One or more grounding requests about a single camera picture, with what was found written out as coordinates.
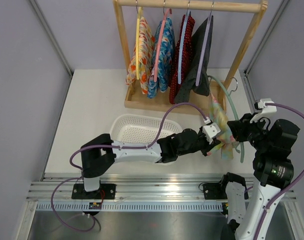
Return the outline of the mint green hanger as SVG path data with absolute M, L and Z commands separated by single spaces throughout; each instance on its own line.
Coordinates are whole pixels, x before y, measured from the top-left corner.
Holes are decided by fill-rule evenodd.
M 230 107 L 232 109 L 235 120 L 239 120 L 239 116 L 238 116 L 236 107 L 235 107 L 234 102 L 231 98 L 232 92 L 236 92 L 237 89 L 238 89 L 238 80 L 235 77 L 231 78 L 232 80 L 235 80 L 236 88 L 228 92 L 227 88 L 224 87 L 224 84 L 220 80 L 218 80 L 217 78 L 215 78 L 212 75 L 210 75 L 209 78 L 210 78 L 209 83 L 211 83 L 211 81 L 214 80 L 221 87 L 221 90 L 223 90 L 223 92 L 225 93 L 226 98 L 227 98 L 227 100 L 230 104 Z M 245 159 L 245 146 L 244 146 L 243 142 L 239 143 L 239 146 L 240 146 L 240 150 L 238 150 L 237 147 L 235 148 L 235 150 L 236 150 L 237 153 L 240 154 L 240 163 L 243 163 L 244 159 Z

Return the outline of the pastel floral skirt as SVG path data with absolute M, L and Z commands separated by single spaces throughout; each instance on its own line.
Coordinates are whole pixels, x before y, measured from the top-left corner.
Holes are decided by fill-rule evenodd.
M 226 113 L 212 93 L 209 95 L 209 117 L 220 129 L 219 135 L 216 137 L 220 143 L 208 151 L 207 155 L 210 156 L 220 150 L 223 160 L 232 160 L 234 158 L 233 149 L 237 146 L 237 142 L 228 126 L 229 119 Z

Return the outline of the dark grey dotted skirt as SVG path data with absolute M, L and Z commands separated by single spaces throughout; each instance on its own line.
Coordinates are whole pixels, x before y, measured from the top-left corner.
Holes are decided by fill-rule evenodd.
M 191 91 L 206 97 L 210 94 L 207 68 L 210 58 L 214 17 L 211 16 L 209 27 L 207 27 L 207 21 L 207 19 L 204 20 L 192 35 L 192 60 L 182 85 L 174 97 L 175 104 L 188 102 Z

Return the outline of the lilac hanger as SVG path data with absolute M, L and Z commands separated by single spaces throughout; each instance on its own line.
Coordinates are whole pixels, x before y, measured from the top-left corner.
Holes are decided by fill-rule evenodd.
M 202 67 L 203 67 L 203 61 L 204 61 L 204 56 L 205 56 L 205 51 L 206 51 L 206 45 L 208 41 L 208 35 L 209 35 L 209 30 L 210 30 L 210 24 L 211 24 L 211 18 L 212 18 L 212 11 L 214 7 L 214 0 L 212 1 L 212 6 L 211 6 L 211 11 L 209 13 L 209 16 L 207 18 L 207 24 L 205 27 L 205 32 L 204 32 L 204 38 L 203 38 L 203 43 L 202 43 L 202 48 L 201 48 L 201 54 L 200 54 L 200 59 L 199 59 L 199 64 L 198 64 L 198 69 L 197 69 L 197 75 L 196 75 L 196 82 L 195 85 L 198 87 L 200 84 L 200 79 L 201 79 L 201 73 L 202 73 Z

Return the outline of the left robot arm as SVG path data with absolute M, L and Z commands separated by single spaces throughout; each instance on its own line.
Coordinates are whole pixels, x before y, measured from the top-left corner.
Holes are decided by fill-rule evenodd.
M 178 157 L 209 152 L 221 143 L 216 137 L 208 136 L 200 128 L 198 132 L 187 128 L 156 140 L 154 143 L 123 143 L 112 140 L 104 133 L 81 146 L 83 193 L 90 199 L 96 198 L 101 189 L 100 177 L 116 163 L 147 162 L 169 164 Z

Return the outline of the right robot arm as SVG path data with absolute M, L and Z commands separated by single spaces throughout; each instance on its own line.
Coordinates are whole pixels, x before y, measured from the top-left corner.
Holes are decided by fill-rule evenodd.
M 278 119 L 270 129 L 245 114 L 228 122 L 238 142 L 249 142 L 256 150 L 253 160 L 254 184 L 251 200 L 245 204 L 245 190 L 237 191 L 231 181 L 219 185 L 219 194 L 228 198 L 228 221 L 222 228 L 223 240 L 264 240 L 278 203 L 294 177 L 294 166 L 288 158 L 300 128 L 286 119 Z

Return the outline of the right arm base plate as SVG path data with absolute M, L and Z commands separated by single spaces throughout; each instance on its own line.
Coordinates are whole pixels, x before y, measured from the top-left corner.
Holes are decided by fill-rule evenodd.
M 204 194 L 205 200 L 227 200 L 226 187 L 231 185 L 233 187 L 243 187 L 237 182 L 228 182 L 223 185 L 219 182 L 202 182 L 199 184 L 199 190 Z

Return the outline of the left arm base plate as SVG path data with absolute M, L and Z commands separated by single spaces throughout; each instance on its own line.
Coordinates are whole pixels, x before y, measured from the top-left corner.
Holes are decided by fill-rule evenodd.
M 74 184 L 71 198 L 74 200 L 114 200 L 116 184 L 102 183 L 99 190 L 86 191 L 84 184 Z

